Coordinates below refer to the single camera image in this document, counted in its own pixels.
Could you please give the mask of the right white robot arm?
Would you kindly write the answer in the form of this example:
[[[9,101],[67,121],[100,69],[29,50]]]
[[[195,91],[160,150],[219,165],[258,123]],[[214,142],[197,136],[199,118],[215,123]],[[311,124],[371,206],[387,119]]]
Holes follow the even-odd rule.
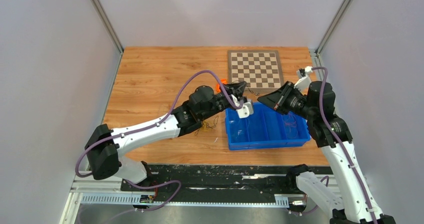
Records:
[[[330,83],[313,81],[307,94],[287,81],[258,101],[281,115],[293,113],[306,120],[310,136],[326,157],[340,190],[335,195],[305,165],[292,167],[285,179],[291,192],[302,191],[326,211],[330,223],[395,223],[379,207],[360,169],[353,137],[347,123],[335,114],[335,97]]]

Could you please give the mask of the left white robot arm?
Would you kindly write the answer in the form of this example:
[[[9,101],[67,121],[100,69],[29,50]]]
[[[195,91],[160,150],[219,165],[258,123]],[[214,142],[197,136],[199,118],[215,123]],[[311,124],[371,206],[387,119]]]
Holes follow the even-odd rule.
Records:
[[[248,117],[251,107],[246,107],[246,104],[251,101],[244,96],[246,86],[245,81],[225,84],[223,89],[229,95],[228,99],[223,92],[216,94],[209,86],[199,86],[170,115],[124,128],[109,129],[106,124],[97,126],[84,147],[93,178],[103,180],[116,176],[133,182],[141,191],[149,190],[153,177],[147,173],[147,165],[125,155],[144,145],[201,129],[206,119],[231,109],[231,101],[241,106],[243,118]]]

